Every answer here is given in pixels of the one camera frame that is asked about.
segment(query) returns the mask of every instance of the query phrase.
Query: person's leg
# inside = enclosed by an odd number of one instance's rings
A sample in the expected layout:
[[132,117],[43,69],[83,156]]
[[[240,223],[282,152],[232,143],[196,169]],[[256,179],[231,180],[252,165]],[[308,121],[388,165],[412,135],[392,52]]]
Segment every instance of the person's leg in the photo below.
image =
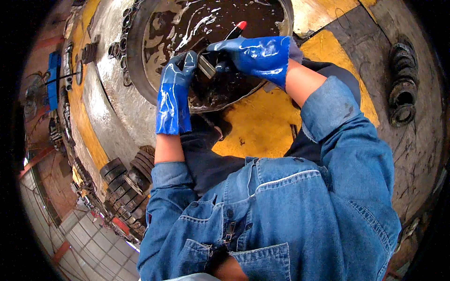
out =
[[[359,106],[361,106],[360,84],[353,74],[351,74],[347,69],[338,67],[330,62],[313,62],[308,59],[304,59],[302,64],[325,77],[336,76],[350,88],[356,102]],[[321,148],[321,144],[312,142],[305,135],[303,129],[301,129],[284,156],[301,157],[313,161],[317,163],[317,165],[322,165],[320,161]]]
[[230,173],[244,167],[244,159],[220,156],[211,149],[221,134],[199,115],[191,116],[192,132],[180,136],[184,158],[195,183],[194,191],[203,196],[224,181]]

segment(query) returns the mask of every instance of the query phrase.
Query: blue denim shirt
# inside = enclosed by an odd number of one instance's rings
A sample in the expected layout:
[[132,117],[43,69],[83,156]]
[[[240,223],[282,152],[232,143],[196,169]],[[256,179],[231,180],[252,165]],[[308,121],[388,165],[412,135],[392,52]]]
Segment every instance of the blue denim shirt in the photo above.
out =
[[143,281],[203,272],[224,246],[250,280],[383,278],[401,230],[391,149],[334,76],[301,117],[322,143],[323,167],[247,157],[199,198],[185,163],[155,165],[137,264]]

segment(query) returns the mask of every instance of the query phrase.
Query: blue object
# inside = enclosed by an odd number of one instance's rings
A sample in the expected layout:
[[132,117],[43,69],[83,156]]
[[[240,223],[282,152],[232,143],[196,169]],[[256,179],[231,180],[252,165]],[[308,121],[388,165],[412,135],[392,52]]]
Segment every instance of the blue object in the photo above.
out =
[[156,134],[177,135],[191,131],[188,91],[197,67],[197,54],[189,51],[184,59],[183,70],[180,70],[176,65],[182,60],[183,54],[173,57],[162,70],[157,99]]
[[228,52],[238,70],[267,79],[284,89],[290,42],[289,36],[240,37],[213,43],[207,51]]
[[199,198],[184,162],[155,165],[143,281],[204,272],[224,246],[250,280],[382,280],[401,230],[392,151],[335,76],[301,118],[324,166],[247,157]]
[[[50,78],[48,81],[55,80],[59,77],[59,69],[61,67],[61,55],[58,52],[53,52],[49,55],[49,69]],[[49,97],[50,110],[58,108],[58,85],[59,81],[49,83],[47,85],[47,93]]]

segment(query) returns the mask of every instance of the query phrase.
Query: dark oily liquid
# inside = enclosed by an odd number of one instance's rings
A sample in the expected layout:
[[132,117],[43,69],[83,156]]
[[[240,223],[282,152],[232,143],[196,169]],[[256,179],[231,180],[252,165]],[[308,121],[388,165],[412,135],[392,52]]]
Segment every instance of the dark oily liquid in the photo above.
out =
[[[218,42],[240,21],[247,21],[246,38],[278,36],[286,32],[284,9],[278,0],[162,1],[151,15],[144,35],[144,61],[150,82],[157,86],[169,59],[188,51],[202,37]],[[191,112],[220,109],[244,95],[261,79],[233,71],[205,80],[198,70],[189,92]]]

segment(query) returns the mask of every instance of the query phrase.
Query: blue rubber glove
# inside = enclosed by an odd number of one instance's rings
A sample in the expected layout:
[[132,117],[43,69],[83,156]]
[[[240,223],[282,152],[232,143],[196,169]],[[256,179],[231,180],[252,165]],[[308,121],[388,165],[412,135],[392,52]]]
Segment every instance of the blue rubber glove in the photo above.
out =
[[176,65],[182,61],[183,56],[184,54],[173,57],[162,70],[157,100],[156,134],[177,135],[192,130],[188,91],[197,67],[197,54],[189,51],[183,70],[180,70]]
[[286,84],[288,58],[292,56],[299,63],[303,60],[303,53],[289,36],[251,39],[239,37],[213,43],[208,46],[207,51],[227,52],[239,71],[266,79],[282,89]]

